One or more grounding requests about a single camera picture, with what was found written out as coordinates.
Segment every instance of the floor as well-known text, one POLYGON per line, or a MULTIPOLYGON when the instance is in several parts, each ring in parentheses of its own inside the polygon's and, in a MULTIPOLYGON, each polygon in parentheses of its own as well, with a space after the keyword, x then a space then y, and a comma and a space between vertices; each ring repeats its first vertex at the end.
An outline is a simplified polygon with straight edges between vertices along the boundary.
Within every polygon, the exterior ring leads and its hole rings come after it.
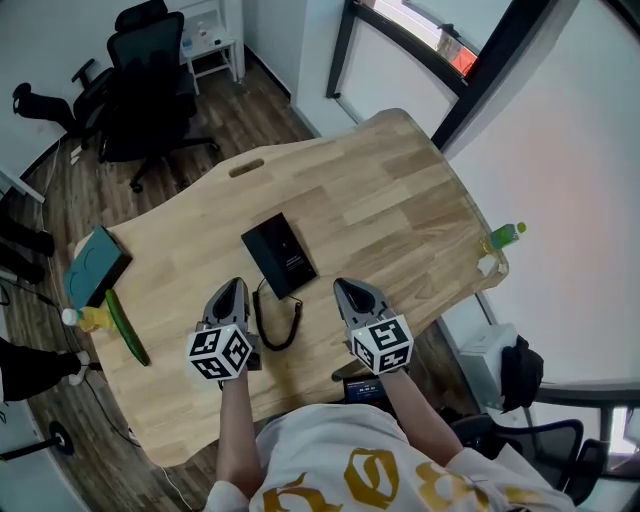
MULTIPOLYGON (((71 140, 60 146, 57 158, 52 154, 26 180, 36 190, 46 191, 44 208, 17 194, 9 194, 0 202, 0 211, 26 226, 40 229, 44 222, 44 228, 56 240, 57 251, 49 263, 25 253, 42 265, 51 265, 53 280, 45 280, 35 288, 37 291, 58 302, 62 276, 75 243, 96 224, 113 226, 153 209, 179 193, 175 182, 186 179, 193 183, 221 160, 257 146, 311 137, 290 109, 285 94, 251 61, 247 62, 243 86, 234 85, 221 73, 203 77, 199 85, 199 112, 193 132, 213 136, 220 145, 219 153, 204 146, 176 151, 170 168, 159 165, 156 172, 143 179, 144 190, 136 195, 130 191, 128 180, 139 162, 101 165, 95 152, 89 150, 72 167, 70 153, 78 141, 71 140)), ((88 336, 65 336, 53 307, 13 287, 9 292, 12 305, 6 319, 12 342, 43 350, 69 350, 69 346, 79 344, 96 357, 88 336)), ((435 324, 416 339, 416 347, 411 373, 432 404, 446 404, 462 413, 476 412, 460 369, 435 324)), ((126 423, 101 374, 91 373, 88 381, 114 426, 126 433, 126 423)), ((29 405, 41 430, 46 431, 49 422, 57 420, 71 433, 75 455, 55 456, 92 511, 187 510, 162 469, 109 425, 88 385, 61 383, 30 399, 29 405)), ((204 507, 215 481, 215 460, 214 443, 183 466, 167 471, 194 510, 204 507)))

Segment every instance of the wall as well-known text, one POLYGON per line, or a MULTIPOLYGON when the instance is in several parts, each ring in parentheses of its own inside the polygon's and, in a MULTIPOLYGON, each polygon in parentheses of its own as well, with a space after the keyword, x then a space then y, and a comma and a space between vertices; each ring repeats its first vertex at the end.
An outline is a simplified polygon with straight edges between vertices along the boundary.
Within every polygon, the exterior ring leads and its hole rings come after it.
POLYGON ((245 44, 293 92, 298 86, 306 0, 244 0, 245 44))
POLYGON ((433 135, 456 95, 371 25, 357 20, 351 37, 340 87, 341 101, 360 119, 400 107, 411 113, 427 135, 433 135))
POLYGON ((447 152, 491 226, 529 224, 487 295, 548 381, 640 378, 638 79, 636 37, 582 0, 513 99, 447 152))
POLYGON ((325 97, 344 0, 309 0, 304 18, 298 88, 291 104, 315 135, 334 135, 354 120, 334 99, 325 97))
POLYGON ((589 498, 578 507, 578 511, 620 512, 637 490, 636 482, 600 479, 589 498))
POLYGON ((13 113, 22 82, 70 104, 81 92, 71 77, 90 58, 97 73, 110 65, 106 42, 116 16, 137 0, 4 0, 0 3, 0 166, 21 175, 64 131, 13 113))

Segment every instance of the person's arm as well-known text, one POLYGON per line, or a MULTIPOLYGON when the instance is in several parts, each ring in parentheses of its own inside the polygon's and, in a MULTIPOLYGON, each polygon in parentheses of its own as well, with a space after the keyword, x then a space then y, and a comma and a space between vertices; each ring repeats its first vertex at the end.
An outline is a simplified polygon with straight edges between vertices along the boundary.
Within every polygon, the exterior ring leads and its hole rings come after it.
POLYGON ((235 485, 247 499, 253 497, 264 480, 253 429, 246 368, 237 379, 226 381, 223 387, 216 471, 218 480, 235 485))
POLYGON ((453 430, 429 405, 405 371, 383 373, 380 380, 409 444, 445 467, 462 451, 462 444, 453 430))

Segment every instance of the chair armrest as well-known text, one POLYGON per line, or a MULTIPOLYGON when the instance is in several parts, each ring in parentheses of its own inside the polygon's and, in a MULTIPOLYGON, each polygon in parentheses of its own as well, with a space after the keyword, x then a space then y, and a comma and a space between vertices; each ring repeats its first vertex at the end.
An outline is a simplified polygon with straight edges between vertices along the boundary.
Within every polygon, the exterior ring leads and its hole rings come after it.
POLYGON ((178 78, 178 85, 176 87, 176 96, 182 96, 184 94, 190 96, 196 95, 196 88, 193 83, 193 75, 188 71, 180 74, 180 77, 178 78))
POLYGON ((585 501, 604 472, 609 443, 587 439, 582 445, 564 492, 578 506, 585 501))
POLYGON ((454 421, 450 427, 455 435, 458 436, 460 442, 465 445, 479 437, 485 437, 490 434, 494 425, 491 416, 488 414, 479 414, 454 421))
POLYGON ((95 61, 96 59, 89 59, 87 62, 85 62, 84 65, 78 70, 78 72, 71 77, 71 81, 75 82, 79 78, 82 87, 87 89, 89 87, 89 84, 91 84, 91 81, 87 76, 87 70, 93 65, 95 61))

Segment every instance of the wooden desk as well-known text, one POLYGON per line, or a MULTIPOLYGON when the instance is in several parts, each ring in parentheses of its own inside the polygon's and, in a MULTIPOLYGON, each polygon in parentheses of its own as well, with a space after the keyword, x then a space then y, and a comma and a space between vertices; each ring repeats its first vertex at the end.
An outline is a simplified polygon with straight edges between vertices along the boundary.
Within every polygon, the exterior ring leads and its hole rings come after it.
MULTIPOLYGON (((140 366, 116 334, 95 333, 93 341, 122 412, 156 464, 181 464, 218 438, 221 392, 187 376, 187 335, 223 283, 241 276, 250 291, 257 287, 262 275, 240 235, 278 212, 320 277, 296 292, 304 312, 293 345, 263 351, 263 370, 250 374, 255 420, 342 397, 330 376, 353 358, 333 296, 337 277, 384 290, 414 335, 504 278, 477 270, 485 222, 401 110, 381 112, 340 137, 258 148, 220 163, 111 230, 134 258, 116 291, 151 365, 140 366)), ((266 329, 284 339, 293 303, 279 303, 265 288, 266 329)))

